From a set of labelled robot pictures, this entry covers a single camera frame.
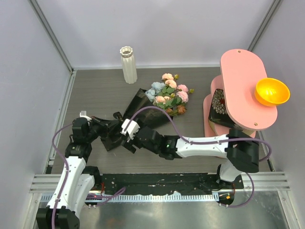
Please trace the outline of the black wrapping paper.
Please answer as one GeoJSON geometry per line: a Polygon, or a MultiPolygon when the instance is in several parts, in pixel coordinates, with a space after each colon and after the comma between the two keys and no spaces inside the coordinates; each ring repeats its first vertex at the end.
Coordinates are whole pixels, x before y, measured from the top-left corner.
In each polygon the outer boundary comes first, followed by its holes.
{"type": "MultiPolygon", "coordinates": [[[[121,134],[121,125],[125,119],[131,118],[138,110],[152,106],[152,102],[145,95],[146,90],[139,89],[134,98],[129,103],[124,114],[120,112],[115,112],[113,114],[114,120],[118,120],[119,123],[114,126],[107,127],[107,135],[121,134]]],[[[146,109],[140,112],[134,121],[138,122],[140,126],[148,126],[151,129],[155,129],[169,122],[167,116],[157,109],[146,109]]],[[[113,150],[118,146],[104,146],[107,151],[113,150]]]]}

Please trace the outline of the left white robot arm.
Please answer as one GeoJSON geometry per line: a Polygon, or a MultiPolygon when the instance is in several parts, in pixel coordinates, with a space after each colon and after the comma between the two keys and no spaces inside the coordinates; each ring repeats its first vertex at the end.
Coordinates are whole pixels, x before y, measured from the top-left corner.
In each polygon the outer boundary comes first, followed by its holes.
{"type": "Polygon", "coordinates": [[[64,161],[63,171],[55,192],[44,208],[36,215],[40,229],[78,229],[80,212],[90,190],[97,190],[102,183],[99,169],[88,166],[92,142],[107,138],[120,126],[118,120],[104,120],[81,116],[73,120],[70,127],[70,142],[65,153],[59,155],[64,161]]]}

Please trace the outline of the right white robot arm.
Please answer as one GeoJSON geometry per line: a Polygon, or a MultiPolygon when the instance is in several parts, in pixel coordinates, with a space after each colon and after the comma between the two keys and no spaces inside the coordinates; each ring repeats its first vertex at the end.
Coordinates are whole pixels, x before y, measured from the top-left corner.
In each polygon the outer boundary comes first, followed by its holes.
{"type": "Polygon", "coordinates": [[[166,160],[191,156],[225,158],[226,162],[218,166],[215,176],[220,188],[227,188],[243,172],[259,172],[259,146],[243,132],[230,130],[227,135],[201,138],[161,135],[137,121],[123,119],[120,113],[113,116],[121,122],[121,145],[132,153],[144,148],[166,160]]]}

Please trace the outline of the artificial flower bouquet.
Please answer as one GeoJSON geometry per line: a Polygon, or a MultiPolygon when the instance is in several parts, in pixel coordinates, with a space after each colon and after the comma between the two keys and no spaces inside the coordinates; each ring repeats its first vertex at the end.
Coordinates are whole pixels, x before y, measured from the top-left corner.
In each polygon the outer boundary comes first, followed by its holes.
{"type": "Polygon", "coordinates": [[[151,88],[145,92],[154,106],[163,109],[171,117],[182,115],[187,111],[189,95],[194,93],[194,89],[178,83],[178,79],[178,74],[165,73],[161,82],[152,83],[151,88]]]}

